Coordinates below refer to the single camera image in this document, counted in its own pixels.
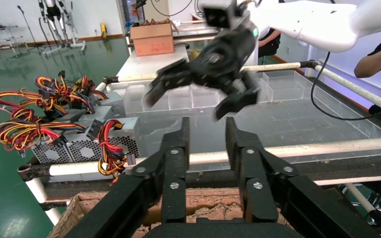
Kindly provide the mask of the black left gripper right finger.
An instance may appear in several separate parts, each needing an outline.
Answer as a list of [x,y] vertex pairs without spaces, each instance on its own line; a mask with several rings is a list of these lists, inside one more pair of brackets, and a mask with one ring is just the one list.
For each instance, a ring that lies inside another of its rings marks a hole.
[[285,160],[267,152],[254,133],[226,118],[226,151],[239,183],[244,220],[276,223],[290,237],[377,238],[378,232]]

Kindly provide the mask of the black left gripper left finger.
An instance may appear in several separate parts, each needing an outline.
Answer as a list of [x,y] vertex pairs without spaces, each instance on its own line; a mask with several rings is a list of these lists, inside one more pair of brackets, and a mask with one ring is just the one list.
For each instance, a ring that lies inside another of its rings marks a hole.
[[190,119],[163,135],[160,148],[137,164],[66,235],[68,238],[130,238],[159,200],[172,201],[164,222],[186,221],[186,173],[190,158]]

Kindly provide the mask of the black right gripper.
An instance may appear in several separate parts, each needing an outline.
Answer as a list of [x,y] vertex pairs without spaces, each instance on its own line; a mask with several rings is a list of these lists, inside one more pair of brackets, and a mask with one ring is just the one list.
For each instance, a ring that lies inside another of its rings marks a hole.
[[[216,106],[215,118],[238,113],[257,103],[260,87],[254,74],[241,68],[253,53],[258,38],[256,25],[246,20],[237,28],[221,32],[191,62],[180,59],[159,69],[149,84],[144,101],[153,107],[171,89],[197,84],[226,84],[220,90],[226,97]],[[239,76],[244,89],[237,89],[233,81]]]

